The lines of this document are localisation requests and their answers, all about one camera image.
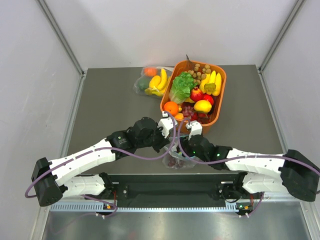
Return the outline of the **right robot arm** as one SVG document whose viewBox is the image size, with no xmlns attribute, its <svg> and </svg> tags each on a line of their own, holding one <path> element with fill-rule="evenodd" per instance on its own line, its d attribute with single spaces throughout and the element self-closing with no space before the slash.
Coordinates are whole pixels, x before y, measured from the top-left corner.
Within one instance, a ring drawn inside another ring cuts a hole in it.
<svg viewBox="0 0 320 240">
<path fill-rule="evenodd" d="M 178 140 L 182 154 L 216 170 L 239 172 L 233 192 L 239 198 L 270 192 L 290 194 L 314 202 L 318 194 L 320 169 L 297 150 L 282 154 L 245 152 L 229 146 L 213 145 L 201 134 Z"/>
</svg>

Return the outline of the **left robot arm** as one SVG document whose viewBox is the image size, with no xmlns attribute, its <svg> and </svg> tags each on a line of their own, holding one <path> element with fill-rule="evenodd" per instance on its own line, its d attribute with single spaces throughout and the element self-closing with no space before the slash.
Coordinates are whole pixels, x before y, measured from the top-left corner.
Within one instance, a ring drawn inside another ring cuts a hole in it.
<svg viewBox="0 0 320 240">
<path fill-rule="evenodd" d="M 109 198 L 114 187 L 106 173 L 92 176 L 82 176 L 82 173 L 102 164 L 134 156 L 138 149 L 151 147 L 159 152 L 169 144 L 170 134 L 175 132 L 176 125 L 177 122 L 167 115 L 159 122 L 143 117 L 133 126 L 115 131 L 84 150 L 59 159 L 48 160 L 43 157 L 37 160 L 31 175 L 34 197 L 41 207 L 71 196 Z"/>
</svg>

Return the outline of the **clear zip top bag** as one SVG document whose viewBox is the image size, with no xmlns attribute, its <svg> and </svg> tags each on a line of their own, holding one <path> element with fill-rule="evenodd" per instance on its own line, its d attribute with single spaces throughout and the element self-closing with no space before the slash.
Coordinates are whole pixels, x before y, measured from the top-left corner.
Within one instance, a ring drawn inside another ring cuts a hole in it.
<svg viewBox="0 0 320 240">
<path fill-rule="evenodd" d="M 166 168 L 169 169 L 191 169 L 196 163 L 184 157 L 181 153 L 178 145 L 178 138 L 170 137 L 170 141 L 173 140 L 173 147 L 163 157 L 162 163 Z"/>
</svg>

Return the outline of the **fake brown longan bunch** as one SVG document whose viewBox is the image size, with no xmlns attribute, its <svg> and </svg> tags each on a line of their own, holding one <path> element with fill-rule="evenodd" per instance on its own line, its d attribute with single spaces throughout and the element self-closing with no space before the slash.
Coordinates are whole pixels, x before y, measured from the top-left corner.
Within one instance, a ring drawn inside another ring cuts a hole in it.
<svg viewBox="0 0 320 240">
<path fill-rule="evenodd" d="M 212 70 L 208 64 L 202 66 L 200 63 L 191 61 L 189 56 L 186 55 L 186 65 L 182 70 L 184 73 L 188 73 L 192 76 L 193 82 L 196 85 L 200 85 L 202 80 L 205 80 L 207 76 L 210 76 Z"/>
</svg>

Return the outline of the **fake red apple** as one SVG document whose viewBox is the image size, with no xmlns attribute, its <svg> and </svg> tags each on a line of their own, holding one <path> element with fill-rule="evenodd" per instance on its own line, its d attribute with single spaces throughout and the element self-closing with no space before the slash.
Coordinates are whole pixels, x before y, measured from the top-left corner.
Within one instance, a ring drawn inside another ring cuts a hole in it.
<svg viewBox="0 0 320 240">
<path fill-rule="evenodd" d="M 203 99 L 204 93 L 198 87 L 195 87 L 191 90 L 189 98 L 193 102 L 198 102 Z"/>
</svg>

